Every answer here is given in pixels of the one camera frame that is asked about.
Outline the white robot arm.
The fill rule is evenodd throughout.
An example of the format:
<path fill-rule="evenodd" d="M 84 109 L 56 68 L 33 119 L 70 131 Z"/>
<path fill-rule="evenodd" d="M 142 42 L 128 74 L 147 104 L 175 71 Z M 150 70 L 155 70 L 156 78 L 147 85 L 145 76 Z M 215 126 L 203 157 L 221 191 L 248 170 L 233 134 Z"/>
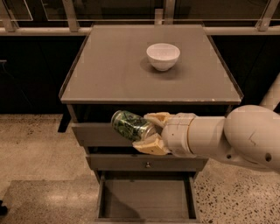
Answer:
<path fill-rule="evenodd" d="M 245 105 L 227 116 L 193 113 L 151 113 L 145 119 L 161 127 L 160 134 L 134 142 L 142 153 L 212 158 L 260 172 L 280 172 L 280 74 L 259 105 Z"/>

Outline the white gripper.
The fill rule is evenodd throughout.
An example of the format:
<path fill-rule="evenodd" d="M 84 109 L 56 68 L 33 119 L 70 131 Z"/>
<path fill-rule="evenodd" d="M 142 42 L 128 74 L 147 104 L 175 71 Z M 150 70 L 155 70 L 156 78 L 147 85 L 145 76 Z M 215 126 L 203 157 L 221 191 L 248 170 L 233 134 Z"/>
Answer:
<path fill-rule="evenodd" d="M 145 154 L 163 156 L 169 152 L 179 158 L 195 158 L 188 145 L 188 130 L 196 117 L 193 113 L 148 113 L 143 118 L 163 128 L 161 136 L 156 133 L 143 141 L 133 142 L 133 147 Z"/>

